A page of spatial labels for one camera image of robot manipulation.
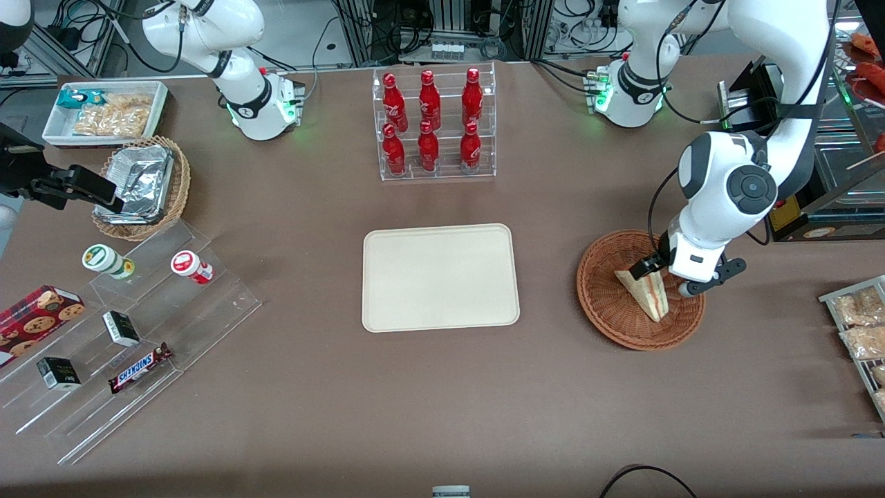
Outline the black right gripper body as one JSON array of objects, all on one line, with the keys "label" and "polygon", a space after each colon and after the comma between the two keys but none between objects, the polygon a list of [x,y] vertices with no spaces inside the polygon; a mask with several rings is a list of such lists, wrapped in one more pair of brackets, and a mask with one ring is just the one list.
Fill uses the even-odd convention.
[{"label": "black right gripper body", "polygon": [[54,173],[60,170],[46,161],[42,146],[12,127],[1,125],[1,192],[10,198],[36,201],[51,208],[65,208],[63,196],[38,192],[35,186],[57,188]]}]

